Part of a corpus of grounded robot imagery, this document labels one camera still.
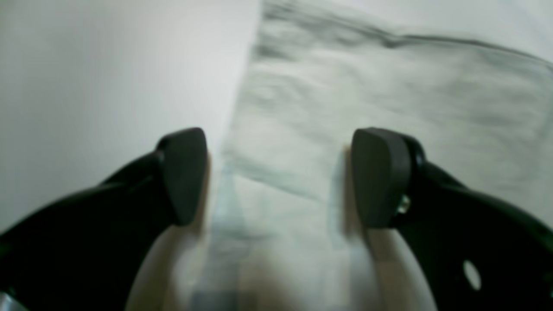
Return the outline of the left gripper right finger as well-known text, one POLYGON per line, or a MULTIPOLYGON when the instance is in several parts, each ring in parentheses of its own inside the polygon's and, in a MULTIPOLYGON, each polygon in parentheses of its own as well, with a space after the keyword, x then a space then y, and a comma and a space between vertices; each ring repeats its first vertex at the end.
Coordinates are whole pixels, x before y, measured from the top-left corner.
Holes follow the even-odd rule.
POLYGON ((399 232, 438 310, 552 309, 552 230, 541 221, 466 187, 399 132, 355 130, 351 165, 362 225, 399 232))

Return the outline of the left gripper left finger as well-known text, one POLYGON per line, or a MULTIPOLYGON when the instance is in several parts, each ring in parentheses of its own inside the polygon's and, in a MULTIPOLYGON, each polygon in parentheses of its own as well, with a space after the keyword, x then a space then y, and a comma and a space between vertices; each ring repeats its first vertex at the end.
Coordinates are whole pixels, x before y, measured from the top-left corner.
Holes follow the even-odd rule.
POLYGON ((105 181, 2 233, 3 311, 122 311, 156 239, 194 222, 208 165, 205 133, 164 136, 105 181))

